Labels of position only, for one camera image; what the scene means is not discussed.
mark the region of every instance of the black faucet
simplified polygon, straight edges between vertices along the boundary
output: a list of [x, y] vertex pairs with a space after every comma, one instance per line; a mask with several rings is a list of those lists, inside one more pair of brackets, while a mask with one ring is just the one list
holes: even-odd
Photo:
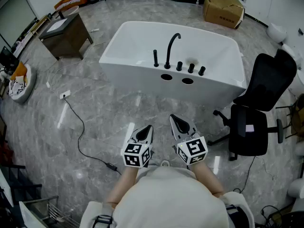
[[167, 61], [166, 61], [166, 64], [165, 64], [165, 69], [169, 69], [170, 68], [170, 63], [169, 63], [169, 60], [170, 60], [170, 52], [171, 52], [171, 47], [172, 47], [172, 44], [173, 44], [173, 41], [175, 40], [176, 37], [179, 37], [179, 39], [181, 38], [181, 34], [180, 33], [176, 33], [171, 41], [169, 42], [169, 45], [168, 45], [168, 50], [167, 50]]

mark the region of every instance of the chair backrest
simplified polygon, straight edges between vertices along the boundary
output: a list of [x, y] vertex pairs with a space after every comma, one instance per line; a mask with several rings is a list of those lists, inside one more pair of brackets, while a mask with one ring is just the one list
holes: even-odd
[[292, 83], [296, 71], [295, 61], [287, 52], [278, 49], [274, 58], [262, 53], [256, 57], [246, 93], [233, 102], [268, 112]]

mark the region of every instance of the marble floor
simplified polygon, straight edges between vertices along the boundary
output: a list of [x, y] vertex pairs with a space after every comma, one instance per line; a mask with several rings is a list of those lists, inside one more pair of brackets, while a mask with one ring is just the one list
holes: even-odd
[[[231, 37], [244, 55], [247, 82], [257, 55], [274, 56], [279, 48], [267, 36], [266, 28], [248, 17], [237, 30], [229, 29], [205, 22], [202, 7], [171, 0], [107, 0], [82, 7], [79, 14], [88, 31], [100, 29], [92, 36], [96, 46], [88, 50], [88, 41], [83, 46], [85, 59], [61, 58], [56, 61], [35, 37], [21, 56], [23, 62], [28, 60], [38, 71], [35, 90], [23, 105], [8, 97], [0, 105], [16, 164], [26, 165], [29, 177], [43, 184], [43, 196], [59, 195], [61, 208], [73, 208], [76, 220], [80, 220], [89, 201], [106, 198], [119, 174], [78, 152], [77, 139], [82, 123], [56, 94], [66, 90], [72, 92], [67, 100], [85, 122], [85, 133], [80, 141], [82, 151], [118, 166], [120, 171], [124, 168], [120, 156], [123, 142], [130, 130], [147, 124], [154, 126], [154, 157], [167, 159], [173, 166], [186, 167], [171, 148], [174, 143], [169, 125], [171, 113], [193, 119], [207, 140], [215, 140], [229, 132], [221, 119], [212, 114], [214, 109], [113, 87], [98, 60], [122, 23], [130, 20], [174, 23]], [[45, 84], [51, 79], [56, 94]], [[276, 106], [289, 105], [294, 100], [285, 91]], [[220, 110], [230, 117], [230, 107]], [[283, 125], [289, 120], [286, 109], [273, 108], [266, 115], [268, 126], [275, 126], [277, 118]], [[263, 221], [260, 210], [265, 205], [282, 208], [291, 202], [286, 191], [300, 170], [300, 161], [294, 154], [296, 141], [296, 137], [291, 137], [277, 144], [276, 134], [269, 134], [268, 152], [262, 157], [273, 178], [265, 172], [263, 159], [256, 158], [252, 165], [243, 194], [257, 222]], [[252, 159], [239, 156], [237, 161], [229, 162], [228, 142], [224, 141], [209, 148], [206, 163], [226, 191], [231, 191], [243, 188]]]

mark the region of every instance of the person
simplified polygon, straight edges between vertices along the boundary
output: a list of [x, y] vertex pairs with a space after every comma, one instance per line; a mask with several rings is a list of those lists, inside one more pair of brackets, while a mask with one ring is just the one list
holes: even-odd
[[114, 209], [113, 227], [254, 227], [242, 194], [225, 193], [204, 161], [189, 168], [173, 168], [168, 161], [126, 167], [106, 200]]

